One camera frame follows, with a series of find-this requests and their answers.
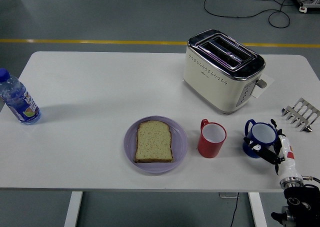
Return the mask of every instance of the paper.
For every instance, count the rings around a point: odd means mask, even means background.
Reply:
[[[259,96],[265,92],[268,87],[275,81],[273,78],[271,78],[270,76],[262,73],[261,74],[261,77],[260,77],[261,80],[263,80],[264,82],[266,82],[266,87],[265,88],[260,88],[258,86],[255,86],[254,87],[254,90],[253,90],[253,93],[252,93],[252,96],[255,97],[255,98],[259,98]]]

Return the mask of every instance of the table leg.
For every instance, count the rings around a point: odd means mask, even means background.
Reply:
[[[73,191],[70,198],[68,212],[64,222],[64,227],[76,227],[78,214],[81,205],[82,191]]]
[[[267,227],[266,217],[264,209],[262,207],[260,194],[258,192],[249,192],[248,195],[255,227]]]

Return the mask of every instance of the yellow floor line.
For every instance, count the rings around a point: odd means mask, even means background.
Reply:
[[[118,45],[169,45],[185,46],[186,41],[147,40],[87,40],[87,39],[0,39],[0,43],[45,43],[45,44],[118,44]],[[320,48],[320,44],[299,43],[242,43],[248,47]]]

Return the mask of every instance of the bread slice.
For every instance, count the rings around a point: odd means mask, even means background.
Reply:
[[[139,124],[134,162],[173,162],[169,125],[157,120]]]

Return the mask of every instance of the bottle label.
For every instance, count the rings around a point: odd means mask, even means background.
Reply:
[[[19,107],[9,106],[14,115],[23,123],[34,120],[39,115],[39,108],[28,91],[23,94],[23,104]]]

